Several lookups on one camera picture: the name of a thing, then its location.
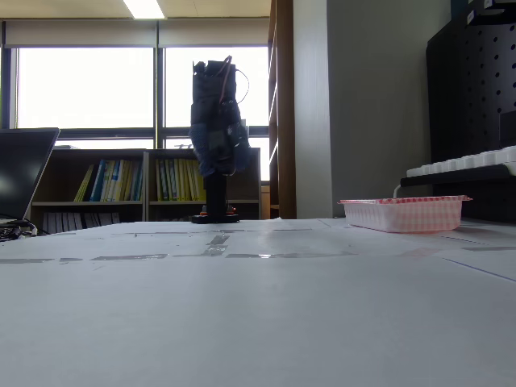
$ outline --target white wall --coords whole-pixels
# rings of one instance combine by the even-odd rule
[[[425,50],[449,20],[450,0],[327,0],[331,203],[392,197],[429,161]]]
[[[298,218],[332,215],[326,0],[293,0]]]

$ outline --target laptop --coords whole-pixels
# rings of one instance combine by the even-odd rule
[[[0,223],[25,218],[58,135],[57,128],[0,130]]]

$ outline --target bookshelf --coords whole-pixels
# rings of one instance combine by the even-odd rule
[[[241,219],[261,218],[260,199],[260,149],[251,149],[251,162],[242,173],[227,178],[227,199],[230,204],[238,205],[237,213]],[[147,220],[149,222],[173,221],[199,214],[204,201],[158,201],[156,183],[156,160],[187,159],[195,160],[192,149],[156,149],[146,152],[148,177],[146,197],[148,198]]]
[[[27,217],[40,228],[44,225],[45,213],[80,214],[83,227],[85,214],[117,214],[122,223],[186,219],[198,214],[206,203],[157,200],[155,160],[175,158],[195,160],[195,155],[191,149],[55,149],[41,177]],[[89,197],[85,196],[82,202],[74,202],[88,167],[99,165],[101,160],[141,162],[142,200],[90,202]],[[237,207],[242,219],[261,217],[259,148],[252,149],[249,168],[228,177],[227,192],[229,203]]]
[[[120,222],[145,220],[145,198],[140,201],[75,202],[77,191],[90,165],[99,165],[101,160],[144,161],[141,149],[55,149],[44,170],[30,208],[30,219],[37,227],[44,227],[44,214],[80,214],[85,228],[85,214],[117,214]]]
[[[272,0],[268,28],[271,218],[297,217],[293,105],[293,0]]]

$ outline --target ceiling light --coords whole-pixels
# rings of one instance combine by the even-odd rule
[[[123,0],[134,19],[164,19],[157,0]]]

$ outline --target pink plastic basket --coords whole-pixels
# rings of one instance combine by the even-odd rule
[[[454,230],[460,225],[462,202],[467,196],[341,200],[346,219],[354,226],[386,232]]]

